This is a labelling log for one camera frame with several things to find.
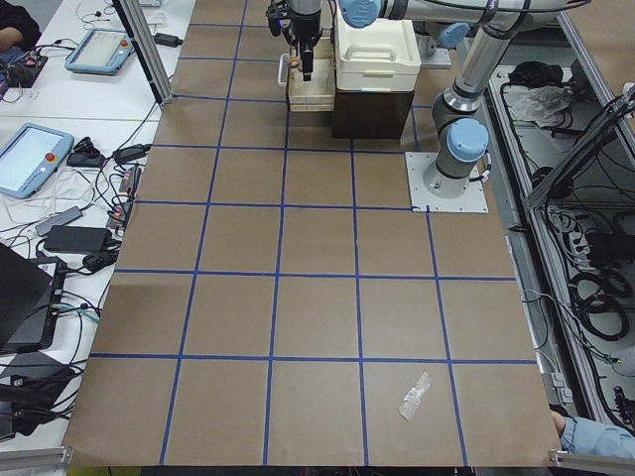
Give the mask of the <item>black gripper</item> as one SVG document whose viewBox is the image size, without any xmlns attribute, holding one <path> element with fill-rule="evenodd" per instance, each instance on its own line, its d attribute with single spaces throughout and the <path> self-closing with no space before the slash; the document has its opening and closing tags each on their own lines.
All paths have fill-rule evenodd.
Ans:
<svg viewBox="0 0 635 476">
<path fill-rule="evenodd" d="M 318 0 L 271 1 L 266 9 L 273 37 L 283 36 L 301 60 L 304 80 L 314 70 L 314 48 L 322 35 L 321 5 Z"/>
</svg>

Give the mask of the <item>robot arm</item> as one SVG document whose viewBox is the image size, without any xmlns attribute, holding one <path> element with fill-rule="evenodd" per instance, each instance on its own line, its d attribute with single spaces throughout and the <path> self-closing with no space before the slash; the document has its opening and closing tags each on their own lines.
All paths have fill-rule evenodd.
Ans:
<svg viewBox="0 0 635 476">
<path fill-rule="evenodd" d="M 454 198 L 467 188 L 472 169 L 486 153 L 487 128 L 474 118 L 495 68 L 515 36 L 538 29 L 585 1 L 340 1 L 344 22 L 356 29 L 378 19 L 467 23 L 477 32 L 451 86 L 436 99 L 433 119 L 440 151 L 424 172 L 426 188 Z"/>
<path fill-rule="evenodd" d="M 322 36 L 321 2 L 271 1 L 265 15 L 272 36 L 283 36 L 287 44 L 298 54 L 303 81 L 311 81 L 314 73 L 315 47 Z"/>
</svg>

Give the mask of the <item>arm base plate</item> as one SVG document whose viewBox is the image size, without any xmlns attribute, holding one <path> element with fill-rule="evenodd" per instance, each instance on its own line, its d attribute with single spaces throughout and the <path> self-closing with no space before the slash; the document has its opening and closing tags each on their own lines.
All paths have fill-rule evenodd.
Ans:
<svg viewBox="0 0 635 476">
<path fill-rule="evenodd" d="M 405 154 L 411 210 L 486 214 L 488 206 L 477 167 L 468 178 L 447 178 L 437 168 L 437 153 Z"/>
</svg>

